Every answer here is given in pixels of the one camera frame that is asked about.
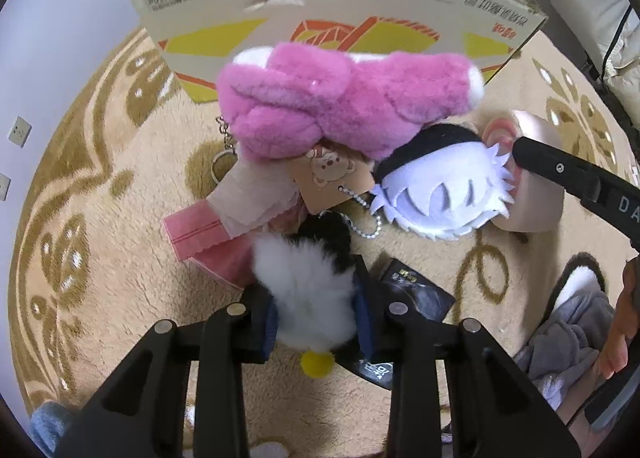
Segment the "black packet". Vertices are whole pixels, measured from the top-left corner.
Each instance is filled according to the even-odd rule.
[[[407,303],[427,319],[441,322],[456,299],[402,261],[392,258],[382,271],[380,283],[395,289],[398,300]],[[335,361],[351,373],[391,390],[394,366],[391,362],[372,364],[367,361],[358,339],[353,338],[335,353]]]

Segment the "black plush part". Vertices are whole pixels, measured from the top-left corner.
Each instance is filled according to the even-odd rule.
[[[404,146],[400,146],[387,158],[385,158],[374,172],[376,182],[393,173],[404,164],[417,160],[434,151],[462,144],[463,142],[482,142],[482,139],[473,131],[457,124],[435,124],[426,130],[421,130]]]
[[[346,272],[353,266],[351,256],[351,232],[342,216],[327,211],[318,216],[307,216],[298,232],[289,236],[295,244],[302,239],[322,243],[324,251],[334,258],[336,274]]]
[[[560,292],[562,292],[562,289],[566,285],[567,279],[569,279],[569,276],[579,266],[586,266],[588,269],[590,269],[596,275],[596,279],[598,280],[601,291],[606,292],[606,282],[604,280],[604,276],[602,275],[600,265],[596,261],[596,258],[594,258],[588,252],[578,252],[577,254],[573,255],[569,259],[569,261],[567,261],[562,274],[560,274],[560,277],[558,278],[558,282],[556,283],[554,289],[551,291],[551,296],[549,297],[549,301],[546,304],[545,313],[542,316],[542,321],[540,321],[540,324],[538,326],[542,325],[549,319],[554,309],[554,304],[556,303]]]

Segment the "white wall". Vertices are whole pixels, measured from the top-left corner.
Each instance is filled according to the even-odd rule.
[[[137,24],[129,0],[8,0],[0,11],[0,172],[12,179],[0,202],[0,393],[23,426],[28,419],[6,314],[18,218],[56,126],[104,57]],[[15,115],[33,126],[22,149],[6,139]]]

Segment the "white fur pom-pom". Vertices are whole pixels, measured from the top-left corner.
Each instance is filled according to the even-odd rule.
[[[322,243],[261,235],[254,242],[254,274],[276,301],[276,338],[287,346],[324,353],[355,335],[353,269],[336,274]]]

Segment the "metal key ring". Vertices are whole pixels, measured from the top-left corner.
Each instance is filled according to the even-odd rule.
[[[211,161],[211,177],[213,178],[213,181],[216,183],[216,185],[220,183],[220,180],[218,180],[218,177],[216,176],[216,162],[219,161],[223,156],[228,154],[236,158],[238,157],[236,155],[236,150],[233,148],[229,148],[225,149],[224,151],[220,151],[216,156],[213,157],[213,160]]]

